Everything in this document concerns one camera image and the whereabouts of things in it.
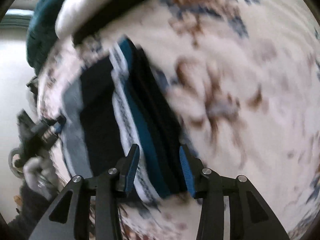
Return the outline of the grey gloved left hand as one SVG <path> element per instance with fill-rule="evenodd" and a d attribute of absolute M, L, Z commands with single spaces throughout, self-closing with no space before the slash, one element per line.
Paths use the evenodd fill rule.
<path fill-rule="evenodd" d="M 59 178 L 50 158 L 30 158 L 23 167 L 24 180 L 28 187 L 46 200 L 58 194 Z"/>

